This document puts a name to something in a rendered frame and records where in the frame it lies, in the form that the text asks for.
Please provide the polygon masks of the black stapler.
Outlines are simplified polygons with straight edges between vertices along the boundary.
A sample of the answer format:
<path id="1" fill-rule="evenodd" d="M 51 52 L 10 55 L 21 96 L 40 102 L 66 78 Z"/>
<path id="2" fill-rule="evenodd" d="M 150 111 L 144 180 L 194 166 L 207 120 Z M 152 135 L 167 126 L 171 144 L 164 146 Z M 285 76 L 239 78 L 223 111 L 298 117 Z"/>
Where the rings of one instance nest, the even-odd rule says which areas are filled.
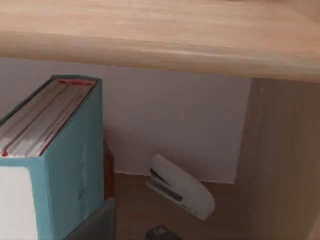
<path id="1" fill-rule="evenodd" d="M 163 225 L 156 226 L 146 232 L 145 240 L 183 240 Z"/>

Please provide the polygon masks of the reddish brown book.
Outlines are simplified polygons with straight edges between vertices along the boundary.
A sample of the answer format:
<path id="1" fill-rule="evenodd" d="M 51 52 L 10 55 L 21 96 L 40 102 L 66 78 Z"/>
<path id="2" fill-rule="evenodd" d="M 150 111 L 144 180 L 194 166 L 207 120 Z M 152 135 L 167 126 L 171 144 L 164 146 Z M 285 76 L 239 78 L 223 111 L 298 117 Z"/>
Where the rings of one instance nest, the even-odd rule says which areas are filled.
<path id="1" fill-rule="evenodd" d="M 114 157 L 104 140 L 104 199 L 115 196 L 115 166 Z"/>

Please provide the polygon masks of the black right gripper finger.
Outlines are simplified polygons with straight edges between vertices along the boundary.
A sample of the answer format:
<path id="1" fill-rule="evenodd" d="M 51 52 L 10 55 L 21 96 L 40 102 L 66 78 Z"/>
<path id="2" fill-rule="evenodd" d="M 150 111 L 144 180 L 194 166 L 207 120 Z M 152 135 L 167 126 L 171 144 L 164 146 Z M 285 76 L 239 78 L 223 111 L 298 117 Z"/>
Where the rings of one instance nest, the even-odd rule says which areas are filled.
<path id="1" fill-rule="evenodd" d="M 106 199 L 99 209 L 77 226 L 64 240 L 115 240 L 115 203 L 114 197 Z"/>

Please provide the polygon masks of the white stapler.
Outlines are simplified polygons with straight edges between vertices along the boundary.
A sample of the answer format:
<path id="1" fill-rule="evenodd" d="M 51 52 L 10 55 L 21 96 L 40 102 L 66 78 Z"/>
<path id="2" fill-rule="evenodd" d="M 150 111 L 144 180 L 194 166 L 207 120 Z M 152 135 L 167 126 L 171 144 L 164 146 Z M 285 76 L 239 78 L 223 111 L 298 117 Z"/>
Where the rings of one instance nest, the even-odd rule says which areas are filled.
<path id="1" fill-rule="evenodd" d="M 147 185 L 200 220 L 208 219 L 215 212 L 216 202 L 210 191 L 160 154 L 151 158 Z"/>

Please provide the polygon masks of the teal book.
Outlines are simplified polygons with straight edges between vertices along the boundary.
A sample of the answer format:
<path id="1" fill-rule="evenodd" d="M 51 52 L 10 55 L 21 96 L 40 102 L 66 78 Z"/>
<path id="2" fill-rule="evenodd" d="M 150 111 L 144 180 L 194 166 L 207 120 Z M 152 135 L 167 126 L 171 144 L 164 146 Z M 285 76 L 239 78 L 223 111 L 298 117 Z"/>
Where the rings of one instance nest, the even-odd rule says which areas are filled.
<path id="1" fill-rule="evenodd" d="M 104 201 L 102 81 L 53 76 L 0 118 L 0 240 L 64 240 Z"/>

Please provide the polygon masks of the wooden open shelf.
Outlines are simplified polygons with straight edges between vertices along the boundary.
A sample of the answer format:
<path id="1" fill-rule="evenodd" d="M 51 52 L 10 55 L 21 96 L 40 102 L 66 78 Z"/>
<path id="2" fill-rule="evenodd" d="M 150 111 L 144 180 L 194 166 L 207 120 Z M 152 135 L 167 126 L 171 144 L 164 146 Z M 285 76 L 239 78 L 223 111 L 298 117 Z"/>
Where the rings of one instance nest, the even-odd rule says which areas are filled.
<path id="1" fill-rule="evenodd" d="M 0 57 L 252 78 L 238 237 L 320 240 L 320 0 L 0 0 Z"/>

